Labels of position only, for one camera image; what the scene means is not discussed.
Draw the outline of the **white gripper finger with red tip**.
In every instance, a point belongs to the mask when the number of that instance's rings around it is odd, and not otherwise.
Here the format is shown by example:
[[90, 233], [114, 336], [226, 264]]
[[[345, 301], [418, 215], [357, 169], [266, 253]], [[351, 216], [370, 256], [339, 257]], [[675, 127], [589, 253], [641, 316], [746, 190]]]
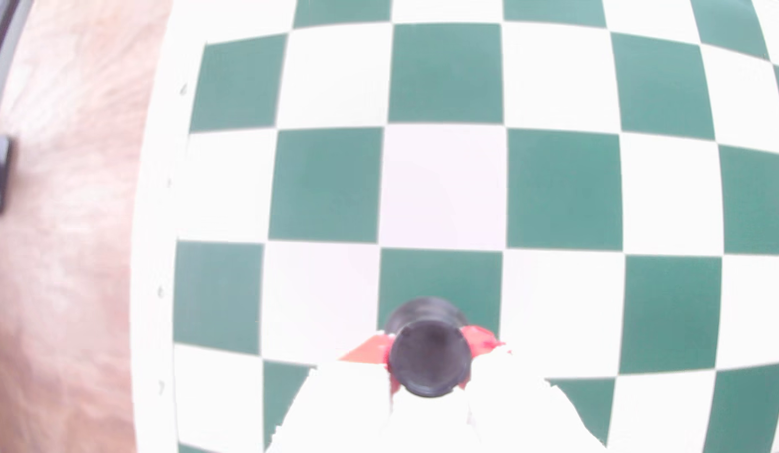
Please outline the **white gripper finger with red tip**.
[[460, 329], [472, 353], [464, 392], [485, 452], [605, 452], [565, 393], [536, 364], [477, 325]]
[[311, 370], [267, 452], [382, 452], [392, 413], [388, 372], [393, 337], [374, 334]]

